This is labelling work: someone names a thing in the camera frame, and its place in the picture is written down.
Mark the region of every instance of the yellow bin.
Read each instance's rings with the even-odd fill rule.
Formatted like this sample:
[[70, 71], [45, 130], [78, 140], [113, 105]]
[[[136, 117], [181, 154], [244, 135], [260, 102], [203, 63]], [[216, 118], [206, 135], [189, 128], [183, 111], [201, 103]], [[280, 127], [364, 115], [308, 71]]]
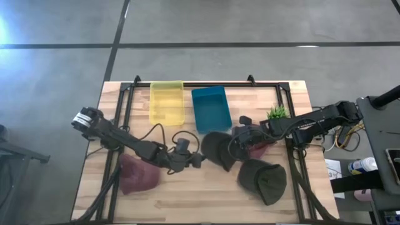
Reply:
[[150, 123], [164, 126], [182, 125], [185, 121], [183, 81], [150, 84]]

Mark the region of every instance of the blue bin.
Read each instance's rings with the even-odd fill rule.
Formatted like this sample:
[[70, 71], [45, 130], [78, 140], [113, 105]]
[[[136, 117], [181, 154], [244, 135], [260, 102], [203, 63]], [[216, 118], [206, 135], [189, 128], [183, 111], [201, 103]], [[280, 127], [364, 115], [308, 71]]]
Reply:
[[225, 89], [222, 86], [192, 90], [196, 128], [200, 134], [227, 131], [232, 127]]

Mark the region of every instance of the red hat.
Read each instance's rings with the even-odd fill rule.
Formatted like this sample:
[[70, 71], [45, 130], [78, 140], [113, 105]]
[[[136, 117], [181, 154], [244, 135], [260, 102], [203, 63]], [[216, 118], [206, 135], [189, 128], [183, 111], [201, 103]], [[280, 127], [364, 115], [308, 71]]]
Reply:
[[128, 154], [119, 157], [121, 172], [119, 188], [123, 194], [155, 188], [160, 180], [160, 168]]

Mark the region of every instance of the green plant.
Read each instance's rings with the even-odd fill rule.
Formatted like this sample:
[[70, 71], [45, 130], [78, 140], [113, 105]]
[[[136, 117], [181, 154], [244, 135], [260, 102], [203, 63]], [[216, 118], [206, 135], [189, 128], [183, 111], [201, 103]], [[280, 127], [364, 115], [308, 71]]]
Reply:
[[277, 106], [277, 107], [272, 107], [270, 112], [267, 112], [267, 117], [268, 119], [274, 119], [274, 118], [286, 118], [289, 117], [285, 107], [283, 106]]

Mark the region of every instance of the plastic container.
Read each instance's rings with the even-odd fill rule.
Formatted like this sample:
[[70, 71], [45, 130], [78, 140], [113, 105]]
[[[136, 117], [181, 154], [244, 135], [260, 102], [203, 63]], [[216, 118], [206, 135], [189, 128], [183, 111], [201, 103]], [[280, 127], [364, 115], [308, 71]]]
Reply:
[[192, 90], [196, 128], [200, 134], [227, 131], [232, 127], [225, 89], [222, 86]]
[[183, 81], [152, 82], [150, 84], [150, 112], [152, 124], [178, 126], [185, 121]]
[[349, 172], [353, 175], [362, 174], [378, 169], [375, 159], [373, 157], [367, 157], [365, 159], [352, 162], [349, 164], [348, 168]]

